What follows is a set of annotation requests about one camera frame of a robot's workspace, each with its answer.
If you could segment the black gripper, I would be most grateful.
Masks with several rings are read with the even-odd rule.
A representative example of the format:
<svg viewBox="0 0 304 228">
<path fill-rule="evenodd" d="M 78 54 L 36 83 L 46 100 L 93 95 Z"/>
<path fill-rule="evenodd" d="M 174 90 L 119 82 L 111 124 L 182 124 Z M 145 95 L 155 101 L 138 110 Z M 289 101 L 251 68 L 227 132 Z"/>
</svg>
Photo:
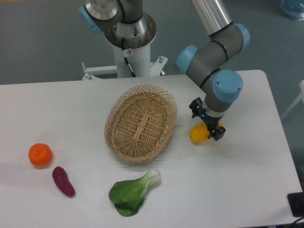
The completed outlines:
<svg viewBox="0 0 304 228">
<path fill-rule="evenodd" d="M 203 101 L 200 97 L 191 102 L 189 109 L 192 111 L 192 118 L 199 117 L 206 124 L 209 132 L 208 139 L 213 138 L 215 141 L 218 141 L 224 136 L 226 128 L 222 123 L 219 123 L 222 116 L 212 117 L 208 115 L 203 107 Z"/>
</svg>

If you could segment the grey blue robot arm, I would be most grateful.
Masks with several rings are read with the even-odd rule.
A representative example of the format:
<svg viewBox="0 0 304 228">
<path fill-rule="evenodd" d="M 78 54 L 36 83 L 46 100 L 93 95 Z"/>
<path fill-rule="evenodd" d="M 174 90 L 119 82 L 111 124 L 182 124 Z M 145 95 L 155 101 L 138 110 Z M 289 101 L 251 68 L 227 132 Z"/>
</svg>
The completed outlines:
<svg viewBox="0 0 304 228">
<path fill-rule="evenodd" d="M 225 134 L 219 121 L 238 98 L 243 80 L 239 73 L 220 67 L 250 42 L 250 33 L 236 24 L 220 0 L 193 1 L 210 37 L 202 48 L 190 45 L 179 54 L 176 64 L 204 93 L 190 104 L 193 117 L 199 117 L 215 141 Z M 156 37 L 154 19 L 143 12 L 140 0 L 88 0 L 79 14 L 93 34 L 104 34 L 113 47 L 117 74 L 124 77 L 159 75 L 150 63 L 150 45 Z"/>
</svg>

